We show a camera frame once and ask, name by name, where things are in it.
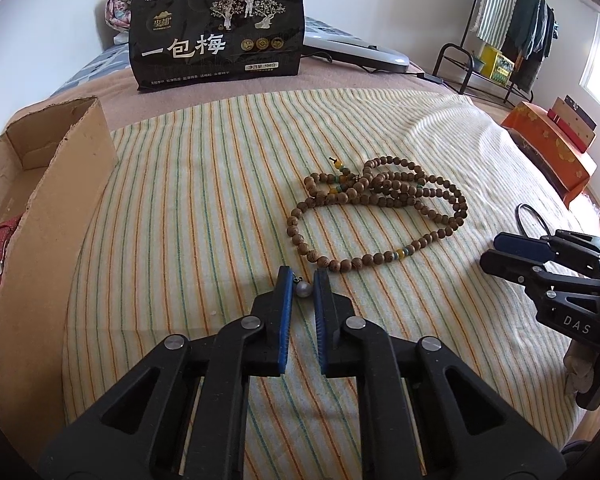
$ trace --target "yellow crate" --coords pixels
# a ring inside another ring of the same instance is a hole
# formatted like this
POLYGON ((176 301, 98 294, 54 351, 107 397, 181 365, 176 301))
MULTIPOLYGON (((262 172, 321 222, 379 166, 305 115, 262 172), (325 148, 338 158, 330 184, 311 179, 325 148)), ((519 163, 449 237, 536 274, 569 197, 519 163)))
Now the yellow crate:
POLYGON ((484 62, 484 67, 480 70, 483 76, 503 85, 509 82, 514 63, 512 60, 507 59, 501 51, 491 45, 485 45, 480 54, 480 59, 484 62))

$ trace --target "black snack bag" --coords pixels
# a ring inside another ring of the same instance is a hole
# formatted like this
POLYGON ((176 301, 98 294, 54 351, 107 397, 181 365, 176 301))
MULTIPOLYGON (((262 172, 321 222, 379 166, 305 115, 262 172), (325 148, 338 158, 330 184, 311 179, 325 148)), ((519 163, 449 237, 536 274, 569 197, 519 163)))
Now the black snack bag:
POLYGON ((131 0, 139 89, 298 75, 302 0, 131 0))

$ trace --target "wooden floor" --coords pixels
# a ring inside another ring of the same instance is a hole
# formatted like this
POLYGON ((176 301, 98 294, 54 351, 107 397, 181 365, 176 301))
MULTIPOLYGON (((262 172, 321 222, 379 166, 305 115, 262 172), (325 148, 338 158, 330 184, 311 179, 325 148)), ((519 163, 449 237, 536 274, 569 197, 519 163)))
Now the wooden floor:
MULTIPOLYGON (((485 111, 498 124, 509 115, 511 109, 495 105, 480 99, 473 99, 474 104, 485 111)), ((569 210, 580 223, 583 233, 600 236, 600 206, 593 195, 585 190, 569 205, 569 210)), ((595 412, 587 412, 580 425, 571 437, 571 441, 592 440, 600 430, 600 407, 595 412)))

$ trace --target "cardboard box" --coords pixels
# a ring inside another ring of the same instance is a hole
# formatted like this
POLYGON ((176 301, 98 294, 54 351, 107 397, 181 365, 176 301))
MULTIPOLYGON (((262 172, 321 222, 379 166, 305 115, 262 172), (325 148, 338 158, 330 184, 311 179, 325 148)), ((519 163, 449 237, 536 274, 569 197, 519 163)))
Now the cardboard box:
POLYGON ((586 152, 587 148, 596 139, 596 134, 594 131, 572 107, 570 107, 559 97, 555 100, 552 110, 564 121, 565 125, 568 126, 567 131, 564 131, 563 127, 560 127, 560 129, 562 129, 570 139, 572 136, 576 136, 578 139, 580 139, 581 142, 573 139, 571 140, 578 146, 578 148, 584 145, 584 150, 581 151, 583 153, 586 152))
POLYGON ((64 426, 68 298, 116 161, 96 98, 24 115, 0 136, 0 222, 24 213, 0 285, 0 427, 32 465, 64 426))

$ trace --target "metal screw head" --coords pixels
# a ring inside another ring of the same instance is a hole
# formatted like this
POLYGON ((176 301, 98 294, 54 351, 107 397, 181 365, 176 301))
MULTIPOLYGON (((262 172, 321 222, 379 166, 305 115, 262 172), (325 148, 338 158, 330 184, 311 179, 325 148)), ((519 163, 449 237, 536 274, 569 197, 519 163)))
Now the metal screw head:
POLYGON ((164 345, 169 350, 178 350, 184 346, 184 338, 178 334, 170 335, 164 340, 164 345))
POLYGON ((420 344, 425 350, 429 352, 437 352, 442 348, 442 343, 440 342, 440 339, 433 336, 427 336, 423 338, 420 344))
POLYGON ((242 318, 240 324, 246 330, 254 330, 260 326, 260 318, 257 316, 245 316, 242 318))
POLYGON ((360 330, 366 326, 366 319, 358 316, 347 317, 346 325, 353 330, 360 330))

